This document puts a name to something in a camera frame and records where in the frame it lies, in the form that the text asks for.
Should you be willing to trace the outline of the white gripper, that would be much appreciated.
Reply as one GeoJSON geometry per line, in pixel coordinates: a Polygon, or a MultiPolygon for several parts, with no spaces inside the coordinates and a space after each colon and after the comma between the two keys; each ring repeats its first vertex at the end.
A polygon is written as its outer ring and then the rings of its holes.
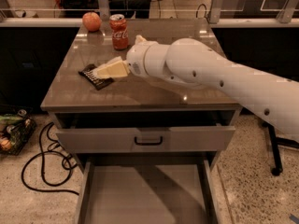
{"type": "Polygon", "coordinates": [[[97,78],[119,78],[127,77],[131,71],[135,76],[148,77],[145,68],[145,57],[147,51],[153,45],[156,45],[155,41],[147,41],[142,35],[137,35],[135,44],[126,54],[126,61],[121,56],[115,57],[93,69],[93,75],[97,78]]]}

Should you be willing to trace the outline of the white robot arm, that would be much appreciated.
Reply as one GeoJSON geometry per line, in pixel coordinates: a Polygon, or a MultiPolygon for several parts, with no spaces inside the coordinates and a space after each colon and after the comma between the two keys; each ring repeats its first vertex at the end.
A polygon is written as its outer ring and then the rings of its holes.
{"type": "Polygon", "coordinates": [[[93,71],[97,78],[129,73],[186,87],[213,87],[299,141],[299,83],[233,63],[200,41],[182,38],[163,45],[139,35],[125,59],[116,57],[93,71]]]}

